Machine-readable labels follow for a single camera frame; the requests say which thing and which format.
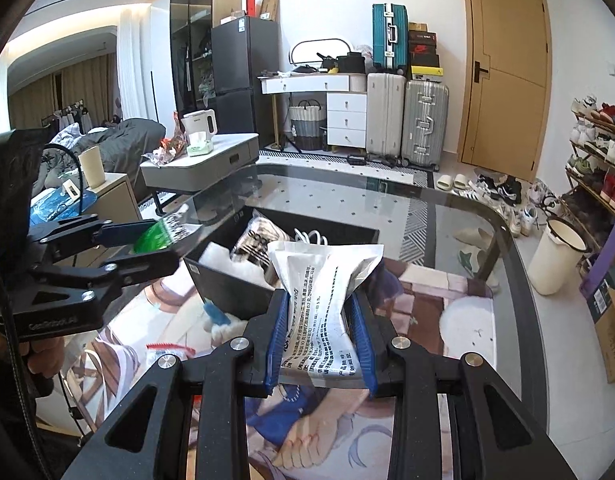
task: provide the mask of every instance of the black sleeve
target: black sleeve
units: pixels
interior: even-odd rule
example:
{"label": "black sleeve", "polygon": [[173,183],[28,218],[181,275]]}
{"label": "black sleeve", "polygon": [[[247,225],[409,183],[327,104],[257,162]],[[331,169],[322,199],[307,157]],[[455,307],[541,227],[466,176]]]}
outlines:
{"label": "black sleeve", "polygon": [[0,362],[0,480],[40,480],[34,466],[30,438],[25,427],[14,375]]}

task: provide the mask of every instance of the wooden door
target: wooden door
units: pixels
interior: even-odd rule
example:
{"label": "wooden door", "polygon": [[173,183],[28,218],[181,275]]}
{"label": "wooden door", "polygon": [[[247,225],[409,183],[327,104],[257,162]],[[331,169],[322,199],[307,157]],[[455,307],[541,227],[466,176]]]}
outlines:
{"label": "wooden door", "polygon": [[470,11],[473,55],[461,159],[532,180],[551,83],[545,0],[469,0]]}

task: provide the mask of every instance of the white medicine packet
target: white medicine packet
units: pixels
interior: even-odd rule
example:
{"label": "white medicine packet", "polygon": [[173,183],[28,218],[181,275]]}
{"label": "white medicine packet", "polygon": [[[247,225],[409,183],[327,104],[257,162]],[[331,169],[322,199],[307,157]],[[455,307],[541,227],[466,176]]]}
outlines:
{"label": "white medicine packet", "polygon": [[275,241],[268,253],[290,295],[278,382],[365,388],[343,303],[379,264],[383,246]]}

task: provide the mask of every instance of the door frame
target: door frame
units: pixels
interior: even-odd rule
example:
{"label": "door frame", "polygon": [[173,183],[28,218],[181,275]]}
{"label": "door frame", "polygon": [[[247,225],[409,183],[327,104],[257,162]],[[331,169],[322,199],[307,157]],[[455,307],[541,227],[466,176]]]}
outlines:
{"label": "door frame", "polygon": [[[545,131],[547,130],[547,118],[549,116],[550,99],[552,97],[552,27],[549,19],[549,10],[547,0],[543,0],[545,7],[545,32],[547,38],[547,81],[545,84],[545,107],[543,108],[543,121],[541,123],[541,131],[539,133],[539,142],[537,142],[537,150],[534,154],[534,167],[531,171],[532,179],[536,178],[539,169],[541,152],[543,150],[543,141],[545,140]],[[467,136],[467,122],[469,120],[469,105],[472,101],[472,86],[474,83],[473,66],[474,66],[474,24],[472,22],[472,0],[465,0],[465,21],[467,24],[467,64],[465,67],[465,92],[463,93],[463,113],[461,118],[461,127],[459,130],[459,145],[457,153],[459,161],[463,162],[465,155],[465,140]]]}

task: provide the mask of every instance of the laundry basket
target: laundry basket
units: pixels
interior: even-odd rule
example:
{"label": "laundry basket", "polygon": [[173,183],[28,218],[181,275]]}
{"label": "laundry basket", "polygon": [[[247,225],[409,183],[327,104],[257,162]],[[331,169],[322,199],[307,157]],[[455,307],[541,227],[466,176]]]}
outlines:
{"label": "laundry basket", "polygon": [[289,119],[294,142],[299,149],[321,149],[321,128],[327,125],[327,120],[325,109],[317,100],[305,99],[298,106],[290,106]]}
{"label": "laundry basket", "polygon": [[558,217],[547,220],[545,231],[534,254],[527,277],[541,296],[558,292],[576,264],[590,248],[575,227]]}

